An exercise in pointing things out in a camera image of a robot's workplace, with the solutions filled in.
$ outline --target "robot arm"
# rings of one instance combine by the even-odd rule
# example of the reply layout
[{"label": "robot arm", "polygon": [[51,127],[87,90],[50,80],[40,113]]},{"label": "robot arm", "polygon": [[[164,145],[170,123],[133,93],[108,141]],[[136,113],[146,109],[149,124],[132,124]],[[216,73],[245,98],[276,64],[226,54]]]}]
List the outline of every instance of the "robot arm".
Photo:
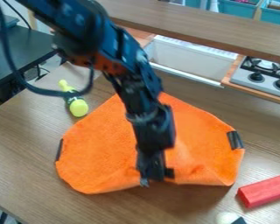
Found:
[{"label": "robot arm", "polygon": [[137,141],[141,185],[173,178],[165,149],[175,141],[172,110],[158,101],[163,90],[141,46],[92,0],[17,0],[56,32],[54,46],[71,63],[103,71],[121,97]]}]

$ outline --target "wooden table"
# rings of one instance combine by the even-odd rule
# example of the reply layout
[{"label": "wooden table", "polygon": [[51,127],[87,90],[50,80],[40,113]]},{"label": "wooden table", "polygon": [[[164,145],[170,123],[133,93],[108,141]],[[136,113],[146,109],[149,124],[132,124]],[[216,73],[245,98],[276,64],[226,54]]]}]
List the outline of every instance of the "wooden table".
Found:
[{"label": "wooden table", "polygon": [[[84,68],[65,64],[38,82],[56,88],[65,78],[82,88]],[[165,73],[165,92],[233,125],[246,145],[232,187],[152,184],[100,195],[78,193],[59,179],[54,160],[62,135],[78,121],[60,98],[23,91],[0,107],[0,207],[23,223],[210,223],[221,211],[244,214],[248,223],[280,224],[280,201],[251,211],[235,198],[239,186],[280,174],[280,105],[254,96]],[[103,78],[85,96],[90,110],[114,90]]]},{"label": "wooden table", "polygon": [[280,63],[280,25],[157,0],[98,0],[119,25]]}]

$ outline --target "orange cloth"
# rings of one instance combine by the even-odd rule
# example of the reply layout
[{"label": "orange cloth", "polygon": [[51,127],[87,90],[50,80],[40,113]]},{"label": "orange cloth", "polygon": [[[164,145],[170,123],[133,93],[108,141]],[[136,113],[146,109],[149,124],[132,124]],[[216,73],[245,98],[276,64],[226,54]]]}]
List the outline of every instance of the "orange cloth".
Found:
[{"label": "orange cloth", "polygon": [[[165,151],[177,184],[230,186],[235,182],[244,149],[232,150],[227,133],[234,130],[217,117],[168,94],[177,130],[174,149]],[[82,193],[105,193],[139,186],[136,139],[115,95],[77,122],[63,137],[57,172]]]}]

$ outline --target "red block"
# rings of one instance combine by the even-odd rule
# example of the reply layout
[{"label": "red block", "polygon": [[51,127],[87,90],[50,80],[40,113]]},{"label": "red block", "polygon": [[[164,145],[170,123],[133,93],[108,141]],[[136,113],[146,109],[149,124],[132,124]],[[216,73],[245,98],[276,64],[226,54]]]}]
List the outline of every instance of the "red block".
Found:
[{"label": "red block", "polygon": [[240,187],[237,195],[248,208],[280,200],[280,176]]}]

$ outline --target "black cable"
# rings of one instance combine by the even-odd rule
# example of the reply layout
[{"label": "black cable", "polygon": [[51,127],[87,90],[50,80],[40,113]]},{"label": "black cable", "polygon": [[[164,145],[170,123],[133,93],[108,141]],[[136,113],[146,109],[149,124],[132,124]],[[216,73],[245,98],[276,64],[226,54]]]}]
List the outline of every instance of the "black cable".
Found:
[{"label": "black cable", "polygon": [[43,68],[43,67],[40,67],[40,70],[44,70],[44,71],[46,71],[47,73],[50,73],[49,70],[47,70],[47,69],[45,69],[45,68]]},{"label": "black cable", "polygon": [[6,0],[3,0],[3,2],[5,4],[7,4],[15,13],[17,13],[17,15],[19,17],[21,17],[21,19],[24,21],[24,23],[28,26],[29,30],[31,30],[31,26],[29,25],[29,23],[27,22],[27,20],[25,20],[25,18],[22,16],[22,14],[20,14],[10,3],[8,3]]},{"label": "black cable", "polygon": [[40,79],[41,72],[40,72],[39,65],[36,65],[36,69],[37,69],[37,77]]},{"label": "black cable", "polygon": [[95,70],[90,67],[90,77],[89,77],[89,82],[85,88],[83,88],[80,92],[61,92],[61,91],[55,91],[55,90],[49,90],[49,89],[43,89],[43,88],[38,88],[34,87],[33,85],[27,83],[25,79],[21,76],[20,72],[17,70],[14,61],[11,57],[11,50],[10,50],[10,45],[9,45],[9,39],[7,35],[7,27],[5,23],[5,17],[2,12],[1,6],[0,6],[0,26],[1,26],[1,41],[3,44],[3,52],[5,55],[5,58],[7,60],[7,63],[10,67],[10,70],[14,73],[15,77],[19,81],[20,84],[24,85],[27,89],[32,91],[35,94],[40,94],[40,95],[49,95],[49,96],[60,96],[60,97],[75,97],[79,95],[84,95],[88,93],[92,86],[93,86],[93,81],[95,77]]}]

